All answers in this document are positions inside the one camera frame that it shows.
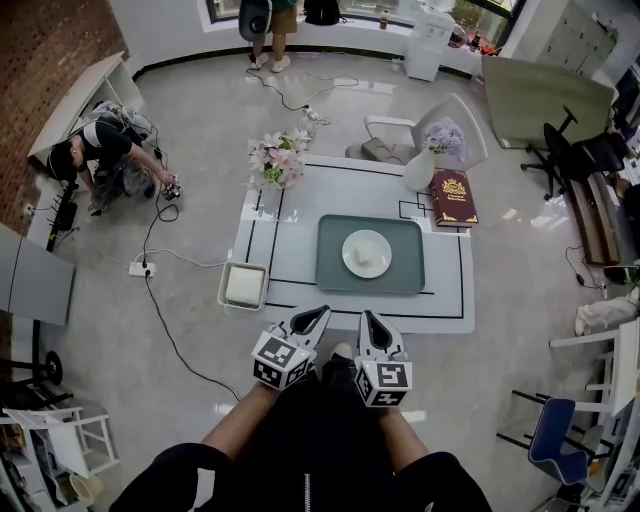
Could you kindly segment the purple flower bouquet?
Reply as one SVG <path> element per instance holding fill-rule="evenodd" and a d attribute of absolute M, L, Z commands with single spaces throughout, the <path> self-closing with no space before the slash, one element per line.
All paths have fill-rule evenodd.
<path fill-rule="evenodd" d="M 422 132 L 421 147 L 434 155 L 445 155 L 463 162 L 466 141 L 462 129 L 445 116 L 430 123 Z"/>

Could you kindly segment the brown wooden bench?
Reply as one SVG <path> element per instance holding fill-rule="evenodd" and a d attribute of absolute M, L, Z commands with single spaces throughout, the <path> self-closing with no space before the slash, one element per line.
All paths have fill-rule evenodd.
<path fill-rule="evenodd" d="M 586 262 L 596 266 L 618 264 L 621 255 L 605 178 L 595 173 L 585 182 L 568 180 L 566 184 Z"/>

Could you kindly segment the pink flower bouquet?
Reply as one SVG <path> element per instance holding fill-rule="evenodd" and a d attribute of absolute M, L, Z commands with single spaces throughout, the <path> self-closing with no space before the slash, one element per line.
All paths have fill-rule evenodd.
<path fill-rule="evenodd" d="M 307 131 L 266 134 L 247 143 L 252 177 L 256 188 L 284 190 L 291 188 L 303 176 L 308 142 Z"/>

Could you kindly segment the white water dispenser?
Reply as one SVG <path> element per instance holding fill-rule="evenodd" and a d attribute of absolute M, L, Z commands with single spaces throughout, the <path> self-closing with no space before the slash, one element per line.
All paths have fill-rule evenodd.
<path fill-rule="evenodd" d="M 409 78 L 429 82 L 435 79 L 454 25 L 448 13 L 420 5 L 404 57 Z"/>

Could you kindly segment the black backpack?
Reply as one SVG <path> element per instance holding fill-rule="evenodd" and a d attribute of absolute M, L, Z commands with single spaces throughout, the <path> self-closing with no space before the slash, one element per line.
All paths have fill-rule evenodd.
<path fill-rule="evenodd" d="M 304 0 L 305 22 L 316 26 L 333 26 L 341 19 L 338 0 Z"/>

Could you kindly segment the white square block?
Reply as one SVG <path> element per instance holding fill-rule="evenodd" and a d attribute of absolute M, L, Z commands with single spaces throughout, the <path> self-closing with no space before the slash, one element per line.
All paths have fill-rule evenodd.
<path fill-rule="evenodd" d="M 225 299 L 228 303 L 257 307 L 261 303 L 264 271 L 232 266 L 227 280 Z"/>

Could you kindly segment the white shelf rack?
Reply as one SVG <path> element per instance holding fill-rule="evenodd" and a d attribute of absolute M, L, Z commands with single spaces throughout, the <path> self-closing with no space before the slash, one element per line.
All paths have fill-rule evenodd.
<path fill-rule="evenodd" d="M 106 414 L 81 407 L 0 411 L 0 489 L 23 512 L 90 512 L 69 476 L 98 475 L 119 463 Z"/>

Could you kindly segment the red hardcover book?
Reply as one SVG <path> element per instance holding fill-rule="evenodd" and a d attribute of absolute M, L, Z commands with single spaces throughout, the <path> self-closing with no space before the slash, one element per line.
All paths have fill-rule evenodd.
<path fill-rule="evenodd" d="M 465 172 L 436 170 L 429 194 L 437 226 L 471 228 L 479 223 Z"/>

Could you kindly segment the beige board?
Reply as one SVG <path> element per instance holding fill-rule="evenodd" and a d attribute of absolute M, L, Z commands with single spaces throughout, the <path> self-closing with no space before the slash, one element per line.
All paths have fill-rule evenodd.
<path fill-rule="evenodd" d="M 482 76 L 493 132 L 505 149 L 544 149 L 543 125 L 559 128 L 568 113 L 577 119 L 564 131 L 571 143 L 609 124 L 615 95 L 609 85 L 546 64 L 489 56 L 482 58 Z"/>

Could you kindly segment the white round plate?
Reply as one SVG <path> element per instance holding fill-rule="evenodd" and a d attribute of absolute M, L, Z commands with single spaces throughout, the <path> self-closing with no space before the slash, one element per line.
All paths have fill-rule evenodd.
<path fill-rule="evenodd" d="M 368 243 L 375 248 L 376 260 L 369 267 L 360 267 L 353 259 L 353 249 L 358 243 Z M 380 233 L 373 230 L 358 230 L 351 233 L 342 246 L 342 260 L 346 268 L 355 276 L 363 279 L 376 279 L 390 267 L 392 249 L 389 242 Z"/>

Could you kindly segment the person's right forearm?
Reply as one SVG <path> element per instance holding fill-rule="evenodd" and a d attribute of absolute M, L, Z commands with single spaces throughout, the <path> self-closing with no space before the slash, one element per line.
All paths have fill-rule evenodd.
<path fill-rule="evenodd" d="M 402 471 L 430 454 L 411 424 L 398 409 L 380 409 L 378 422 L 395 472 Z"/>

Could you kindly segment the white desk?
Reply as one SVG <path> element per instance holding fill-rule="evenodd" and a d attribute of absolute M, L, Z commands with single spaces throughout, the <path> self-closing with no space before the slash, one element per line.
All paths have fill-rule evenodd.
<path fill-rule="evenodd" d="M 549 341 L 550 348 L 602 341 L 613 342 L 612 373 L 609 384 L 587 386 L 586 390 L 607 391 L 603 402 L 577 402 L 575 410 L 614 417 L 638 394 L 640 379 L 640 318 L 621 324 L 616 330 Z"/>

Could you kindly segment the black wheeled cart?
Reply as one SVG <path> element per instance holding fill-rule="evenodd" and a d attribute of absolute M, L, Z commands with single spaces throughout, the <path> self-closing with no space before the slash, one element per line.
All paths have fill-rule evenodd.
<path fill-rule="evenodd" d="M 58 354 L 48 351 L 45 360 L 40 361 L 41 322 L 33 321 L 31 340 L 31 360 L 29 362 L 0 358 L 1 370 L 28 370 L 29 378 L 14 381 L 0 380 L 0 408 L 19 410 L 49 410 L 53 406 L 74 397 L 72 393 L 54 394 L 46 384 L 59 386 L 63 379 L 63 367 Z"/>

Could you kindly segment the white cabinet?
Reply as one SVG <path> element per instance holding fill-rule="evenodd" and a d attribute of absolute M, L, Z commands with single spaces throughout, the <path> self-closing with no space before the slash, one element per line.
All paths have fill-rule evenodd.
<path fill-rule="evenodd" d="M 64 94 L 28 153 L 46 164 L 49 149 L 79 128 L 99 101 L 113 101 L 140 110 L 144 101 L 127 70 L 123 52 L 90 65 Z"/>

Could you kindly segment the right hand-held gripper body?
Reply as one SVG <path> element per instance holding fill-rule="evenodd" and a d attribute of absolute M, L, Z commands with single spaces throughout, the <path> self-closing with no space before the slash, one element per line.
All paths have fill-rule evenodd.
<path fill-rule="evenodd" d="M 412 363 L 404 351 L 375 354 L 366 349 L 355 364 L 356 389 L 368 408 L 399 407 L 412 389 Z"/>

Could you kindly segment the cream bucket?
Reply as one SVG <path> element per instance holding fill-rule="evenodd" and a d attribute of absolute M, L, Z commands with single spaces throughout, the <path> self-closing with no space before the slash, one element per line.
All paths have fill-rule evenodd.
<path fill-rule="evenodd" d="M 77 474 L 71 474 L 69 476 L 69 483 L 77 494 L 78 499 L 86 506 L 93 505 L 96 498 L 104 491 L 102 481 L 94 475 L 83 477 Z"/>

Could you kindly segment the green tray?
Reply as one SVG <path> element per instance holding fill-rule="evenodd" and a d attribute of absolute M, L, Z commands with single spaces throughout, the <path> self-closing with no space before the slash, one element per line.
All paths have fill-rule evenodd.
<path fill-rule="evenodd" d="M 391 246 L 390 267 L 376 279 L 359 278 L 343 263 L 344 240 L 358 230 L 376 231 Z M 325 215 L 318 222 L 315 282 L 327 292 L 418 294 L 425 286 L 422 231 L 412 221 Z"/>

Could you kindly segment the person's black shirt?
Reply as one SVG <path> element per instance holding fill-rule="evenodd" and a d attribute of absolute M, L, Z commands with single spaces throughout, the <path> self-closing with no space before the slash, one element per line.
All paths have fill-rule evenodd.
<path fill-rule="evenodd" d="M 109 512 L 493 512 L 446 451 L 395 472 L 378 411 L 317 382 L 281 392 L 241 454 L 161 452 Z"/>

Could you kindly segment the person's left forearm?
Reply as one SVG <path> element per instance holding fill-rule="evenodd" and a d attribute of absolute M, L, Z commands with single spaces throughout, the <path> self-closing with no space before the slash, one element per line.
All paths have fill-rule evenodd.
<path fill-rule="evenodd" d="M 280 392 L 257 382 L 250 392 L 202 440 L 235 460 L 277 402 Z"/>

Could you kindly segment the blue chair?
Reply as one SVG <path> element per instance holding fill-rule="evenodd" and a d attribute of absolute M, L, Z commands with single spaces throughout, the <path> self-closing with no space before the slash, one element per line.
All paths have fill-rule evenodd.
<path fill-rule="evenodd" d="M 562 485 L 585 483 L 591 463 L 610 457 L 614 451 L 614 444 L 602 437 L 600 426 L 584 430 L 573 424 L 575 401 L 517 390 L 512 394 L 542 406 L 534 433 L 524 435 L 528 443 L 502 433 L 496 437 L 524 449 L 533 466 Z"/>

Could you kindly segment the grey box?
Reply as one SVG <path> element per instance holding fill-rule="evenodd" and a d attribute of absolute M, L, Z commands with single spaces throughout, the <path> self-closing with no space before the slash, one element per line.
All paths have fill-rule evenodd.
<path fill-rule="evenodd" d="M 402 162 L 393 151 L 379 138 L 374 137 L 361 145 L 361 153 L 365 159 L 382 163 L 401 165 Z"/>

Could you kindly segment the person's black trousers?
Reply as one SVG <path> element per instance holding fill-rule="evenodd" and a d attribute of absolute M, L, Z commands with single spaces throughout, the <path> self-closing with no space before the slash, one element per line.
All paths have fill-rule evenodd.
<path fill-rule="evenodd" d="M 332 397 L 358 397 L 356 372 L 352 359 L 334 354 L 322 368 L 322 386 Z"/>

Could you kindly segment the black rack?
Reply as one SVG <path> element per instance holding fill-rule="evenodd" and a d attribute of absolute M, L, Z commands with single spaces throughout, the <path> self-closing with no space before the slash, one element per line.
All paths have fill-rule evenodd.
<path fill-rule="evenodd" d="M 67 185 L 63 188 L 62 193 L 53 199 L 52 209 L 55 217 L 49 221 L 51 231 L 46 244 L 46 250 L 49 252 L 54 250 L 60 233 L 69 233 L 74 229 L 77 204 L 73 201 L 73 198 L 78 188 L 77 184 Z"/>

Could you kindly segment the grey locker cabinet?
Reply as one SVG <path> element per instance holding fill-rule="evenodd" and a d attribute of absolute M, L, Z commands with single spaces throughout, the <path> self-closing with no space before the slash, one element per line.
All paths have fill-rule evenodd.
<path fill-rule="evenodd" d="M 536 62 L 592 78 L 617 43 L 617 32 L 569 0 Z"/>

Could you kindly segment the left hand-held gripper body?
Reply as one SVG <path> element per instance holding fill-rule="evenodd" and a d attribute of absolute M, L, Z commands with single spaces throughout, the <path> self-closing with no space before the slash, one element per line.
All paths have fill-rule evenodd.
<path fill-rule="evenodd" d="M 252 351 L 252 375 L 275 390 L 285 390 L 315 369 L 318 331 L 294 332 L 284 322 L 263 331 Z"/>

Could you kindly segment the white square container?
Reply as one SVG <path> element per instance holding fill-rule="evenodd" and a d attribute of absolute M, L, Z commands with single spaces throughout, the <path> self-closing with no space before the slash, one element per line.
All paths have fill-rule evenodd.
<path fill-rule="evenodd" d="M 262 288 L 261 303 L 260 303 L 259 306 L 257 306 L 257 307 L 247 307 L 247 306 L 242 305 L 242 304 L 228 303 L 226 301 L 226 299 L 225 299 L 225 291 L 226 291 L 229 271 L 230 271 L 232 266 L 246 267 L 246 268 L 253 268 L 253 269 L 262 269 L 264 271 L 264 283 L 263 283 L 263 288 Z M 258 311 L 258 310 L 260 310 L 262 308 L 262 306 L 264 305 L 264 302 L 265 302 L 265 297 L 266 297 L 267 288 L 268 288 L 268 280 L 269 280 L 269 274 L 268 274 L 267 269 L 264 266 L 252 265 L 252 264 L 243 263 L 243 262 L 227 261 L 223 266 L 223 271 L 222 271 L 222 275 L 221 275 L 221 281 L 220 281 L 220 285 L 219 285 L 219 289 L 218 289 L 218 296 L 217 296 L 218 303 L 220 305 L 222 305 L 222 306 L 230 307 L 232 309 L 243 310 L 243 311 Z"/>

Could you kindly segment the grey panel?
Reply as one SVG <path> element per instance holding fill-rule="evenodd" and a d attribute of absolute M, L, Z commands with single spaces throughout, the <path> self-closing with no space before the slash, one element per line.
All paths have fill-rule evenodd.
<path fill-rule="evenodd" d="M 0 311 L 65 325 L 75 266 L 0 223 Z"/>

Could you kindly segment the black office chair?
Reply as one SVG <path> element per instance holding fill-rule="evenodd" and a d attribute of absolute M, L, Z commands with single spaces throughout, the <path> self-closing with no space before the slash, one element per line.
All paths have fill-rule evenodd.
<path fill-rule="evenodd" d="M 578 123 L 578 120 L 568 107 L 564 106 L 563 109 L 566 118 L 559 129 L 549 123 L 543 125 L 547 155 L 544 156 L 529 144 L 525 151 L 533 153 L 539 162 L 520 165 L 522 171 L 536 169 L 546 174 L 548 191 L 544 195 L 545 201 L 554 196 L 555 183 L 558 184 L 558 193 L 563 195 L 568 180 L 586 183 L 593 174 L 619 172 L 624 169 L 623 160 L 632 154 L 624 138 L 617 132 L 604 131 L 595 137 L 570 143 L 564 131 L 571 123 Z"/>

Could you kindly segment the white chair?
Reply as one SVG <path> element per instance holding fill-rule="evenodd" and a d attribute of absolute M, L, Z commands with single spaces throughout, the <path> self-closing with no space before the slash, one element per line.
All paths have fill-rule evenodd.
<path fill-rule="evenodd" d="M 364 126 L 368 134 L 368 140 L 376 137 L 372 131 L 373 127 L 386 126 L 393 128 L 404 128 L 411 136 L 412 143 L 392 144 L 384 142 L 394 153 L 394 155 L 406 165 L 411 159 L 422 151 L 421 138 L 423 130 L 433 121 L 449 116 L 463 131 L 466 141 L 466 158 L 463 162 L 456 158 L 445 155 L 436 156 L 436 167 L 469 171 L 474 166 L 480 164 L 488 158 L 487 147 L 480 127 L 464 101 L 455 93 L 447 94 L 438 104 L 430 108 L 418 121 L 410 119 L 394 118 L 388 116 L 368 115 L 364 118 Z M 362 143 L 352 144 L 345 150 L 345 156 L 352 159 L 368 160 L 362 156 Z"/>

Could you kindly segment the white table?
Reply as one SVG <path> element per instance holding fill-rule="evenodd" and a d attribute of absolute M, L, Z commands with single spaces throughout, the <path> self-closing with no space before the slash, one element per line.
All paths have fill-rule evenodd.
<path fill-rule="evenodd" d="M 318 222 L 325 215 L 412 221 L 423 236 L 425 286 L 418 294 L 327 292 L 315 282 Z M 409 190 L 397 165 L 311 155 L 303 177 L 282 190 L 250 185 L 232 260 L 269 274 L 263 319 L 327 304 L 330 328 L 356 330 L 372 310 L 406 334 L 467 334 L 475 326 L 471 234 L 439 228 L 430 196 Z"/>

